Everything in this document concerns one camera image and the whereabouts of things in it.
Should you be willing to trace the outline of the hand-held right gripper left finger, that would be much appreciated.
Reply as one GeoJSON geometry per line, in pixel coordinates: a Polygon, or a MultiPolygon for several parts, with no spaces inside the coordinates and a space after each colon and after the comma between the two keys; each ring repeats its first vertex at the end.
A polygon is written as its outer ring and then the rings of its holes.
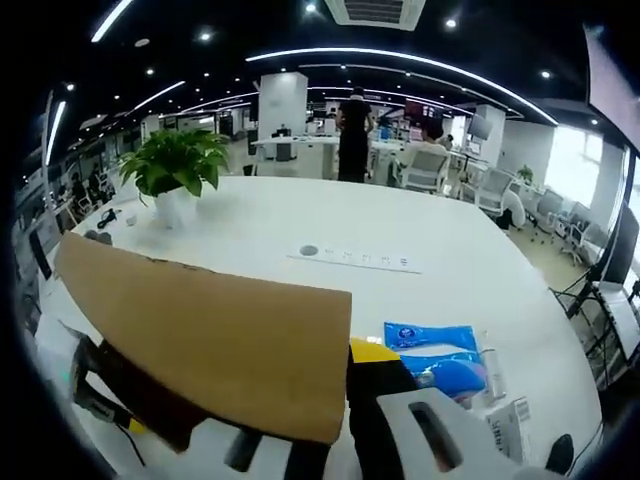
{"type": "Polygon", "coordinates": [[[207,419],[188,448],[149,469],[151,479],[321,479],[330,448],[207,419]]]}

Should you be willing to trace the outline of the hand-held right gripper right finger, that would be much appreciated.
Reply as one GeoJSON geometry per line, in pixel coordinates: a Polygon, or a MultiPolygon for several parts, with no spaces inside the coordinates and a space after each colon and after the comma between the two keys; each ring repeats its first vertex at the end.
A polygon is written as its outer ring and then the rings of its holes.
{"type": "Polygon", "coordinates": [[[419,389],[383,345],[352,339],[349,430],[364,479],[522,479],[485,422],[436,388],[419,389]]]}

